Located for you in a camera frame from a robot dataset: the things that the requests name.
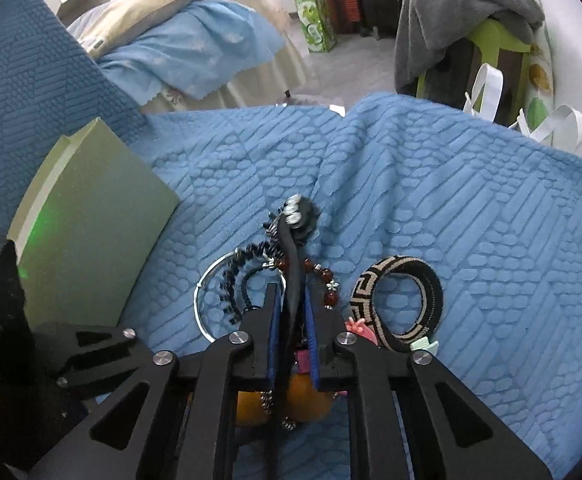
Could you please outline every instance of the blue bedspread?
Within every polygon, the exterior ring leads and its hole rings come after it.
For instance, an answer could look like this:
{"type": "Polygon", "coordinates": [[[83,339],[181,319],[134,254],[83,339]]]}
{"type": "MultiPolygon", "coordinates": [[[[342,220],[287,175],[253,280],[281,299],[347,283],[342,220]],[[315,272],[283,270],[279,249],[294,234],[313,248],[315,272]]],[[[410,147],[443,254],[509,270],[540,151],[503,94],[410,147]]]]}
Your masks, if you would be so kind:
{"type": "MultiPolygon", "coordinates": [[[[455,110],[389,94],[346,118],[266,107],[145,118],[41,0],[0,3],[0,236],[61,134],[103,117],[181,204],[122,323],[153,349],[203,349],[191,311],[200,272],[261,239],[294,192],[322,207],[309,254],[345,297],[386,254],[423,257],[444,286],[440,359],[545,460],[556,480],[582,454],[582,160],[455,110]]],[[[253,280],[255,288],[265,277],[253,280]]],[[[413,319],[415,286],[382,282],[381,313],[413,319]]],[[[205,320],[229,330],[217,295],[205,320]]],[[[290,435],[286,479],[349,477],[346,406],[290,435]]],[[[257,448],[235,478],[261,478],[257,448]]]]}
{"type": "Polygon", "coordinates": [[[238,72],[273,60],[284,45],[254,10],[231,0],[200,0],[97,63],[111,82],[145,105],[165,84],[202,99],[238,72]]]}

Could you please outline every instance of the jewelry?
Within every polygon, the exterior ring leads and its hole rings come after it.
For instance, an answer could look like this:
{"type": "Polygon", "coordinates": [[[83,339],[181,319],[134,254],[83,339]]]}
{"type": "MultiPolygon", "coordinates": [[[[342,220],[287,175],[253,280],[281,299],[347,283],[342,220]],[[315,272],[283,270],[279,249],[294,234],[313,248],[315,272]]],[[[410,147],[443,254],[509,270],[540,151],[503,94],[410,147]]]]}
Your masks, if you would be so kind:
{"type": "MultiPolygon", "coordinates": [[[[260,394],[260,402],[262,403],[262,409],[267,415],[271,415],[273,406],[273,392],[267,391],[260,394]]],[[[287,416],[280,421],[280,425],[287,431],[295,430],[297,423],[291,420],[287,416]]]]}
{"type": "Polygon", "coordinates": [[[377,336],[379,344],[397,352],[411,352],[411,344],[436,329],[442,316],[442,284],[426,262],[411,256],[389,256],[376,262],[357,279],[351,294],[351,310],[356,321],[364,319],[377,336]],[[407,332],[393,334],[377,315],[373,291],[386,274],[406,274],[420,289],[421,308],[418,319],[407,332]]]}
{"type": "Polygon", "coordinates": [[[235,254],[226,262],[227,269],[222,273],[225,281],[220,284],[220,288],[226,292],[220,295],[220,301],[226,301],[228,306],[223,310],[225,314],[231,314],[229,320],[232,324],[238,323],[242,319],[242,312],[238,309],[235,300],[235,280],[238,273],[245,264],[254,258],[265,258],[267,262],[271,260],[270,253],[279,254],[280,250],[270,242],[261,242],[259,244],[248,244],[244,249],[237,248],[235,254]]]}
{"type": "MultiPolygon", "coordinates": [[[[282,272],[287,272],[289,263],[282,259],[276,259],[274,261],[275,266],[282,272]]],[[[338,288],[340,288],[340,283],[333,279],[333,271],[327,267],[322,267],[320,264],[315,264],[311,261],[311,258],[307,258],[303,262],[305,266],[305,272],[314,272],[315,275],[320,278],[325,284],[327,291],[324,293],[324,308],[332,310],[334,306],[338,304],[340,297],[338,296],[338,288]]]]}
{"type": "MultiPolygon", "coordinates": [[[[207,270],[202,274],[200,277],[199,282],[196,283],[196,288],[193,291],[193,314],[196,318],[197,327],[200,329],[202,335],[207,339],[207,341],[213,343],[215,341],[215,337],[213,337],[209,331],[204,327],[202,323],[202,318],[200,316],[200,307],[198,297],[200,294],[200,290],[206,290],[206,286],[209,283],[210,279],[213,277],[215,272],[225,265],[226,262],[232,260],[236,256],[236,250],[231,251],[230,253],[226,253],[224,256],[218,258],[215,262],[213,262],[207,270]]],[[[262,264],[262,268],[270,269],[273,268],[270,262],[265,262],[262,264]]],[[[287,280],[285,279],[282,272],[280,274],[280,280],[282,280],[282,295],[285,293],[285,289],[287,288],[287,280]]]]}

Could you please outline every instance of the green folder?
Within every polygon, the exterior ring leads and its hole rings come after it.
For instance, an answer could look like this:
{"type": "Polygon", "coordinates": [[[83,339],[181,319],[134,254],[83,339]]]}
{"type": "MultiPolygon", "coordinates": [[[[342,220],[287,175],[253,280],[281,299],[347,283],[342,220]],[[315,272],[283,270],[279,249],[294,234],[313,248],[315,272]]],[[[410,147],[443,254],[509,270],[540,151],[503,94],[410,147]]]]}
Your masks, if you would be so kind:
{"type": "Polygon", "coordinates": [[[60,137],[8,233],[31,328],[115,325],[177,204],[100,118],[60,137]]]}

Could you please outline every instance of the gray blanket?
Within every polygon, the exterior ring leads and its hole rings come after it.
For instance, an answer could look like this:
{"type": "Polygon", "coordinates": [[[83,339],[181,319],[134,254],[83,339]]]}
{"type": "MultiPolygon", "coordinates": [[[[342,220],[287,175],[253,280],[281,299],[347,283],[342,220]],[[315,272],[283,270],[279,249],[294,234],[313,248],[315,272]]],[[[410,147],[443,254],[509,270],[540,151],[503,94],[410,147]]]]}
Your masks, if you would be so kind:
{"type": "Polygon", "coordinates": [[[544,21],[535,0],[402,0],[395,39],[395,89],[444,59],[450,44],[466,37],[489,16],[531,43],[532,29],[544,21]]]}

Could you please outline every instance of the black and beige bracelet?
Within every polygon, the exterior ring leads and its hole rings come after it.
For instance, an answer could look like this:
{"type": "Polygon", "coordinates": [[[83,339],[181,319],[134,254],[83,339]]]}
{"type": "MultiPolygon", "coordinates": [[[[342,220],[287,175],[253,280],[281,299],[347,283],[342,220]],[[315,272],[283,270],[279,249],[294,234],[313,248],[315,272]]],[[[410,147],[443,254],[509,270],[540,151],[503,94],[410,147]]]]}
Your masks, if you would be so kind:
{"type": "Polygon", "coordinates": [[[357,321],[364,319],[378,343],[396,352],[410,352],[429,345],[425,337],[432,335],[442,316],[442,285],[435,271],[426,262],[411,256],[389,256],[373,264],[357,279],[351,294],[351,309],[357,321]],[[373,306],[375,286],[387,274],[405,274],[420,289],[420,315],[404,333],[391,333],[373,306]]]}

